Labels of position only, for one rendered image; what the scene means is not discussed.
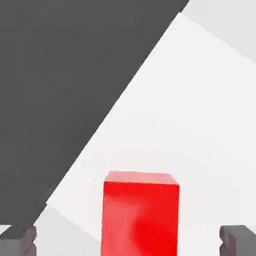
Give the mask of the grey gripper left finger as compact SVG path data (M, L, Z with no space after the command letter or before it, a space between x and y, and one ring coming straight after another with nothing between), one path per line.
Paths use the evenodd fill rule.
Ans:
M36 237L32 224L11 225L0 234L0 256L37 256Z

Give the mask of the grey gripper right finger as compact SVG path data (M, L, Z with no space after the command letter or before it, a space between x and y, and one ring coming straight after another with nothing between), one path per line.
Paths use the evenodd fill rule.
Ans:
M219 256L256 256L256 234L245 225L222 225Z

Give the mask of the small red cube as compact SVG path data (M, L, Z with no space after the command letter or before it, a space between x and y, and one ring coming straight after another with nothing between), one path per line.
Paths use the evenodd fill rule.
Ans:
M167 173L110 171L100 256L177 256L180 186Z

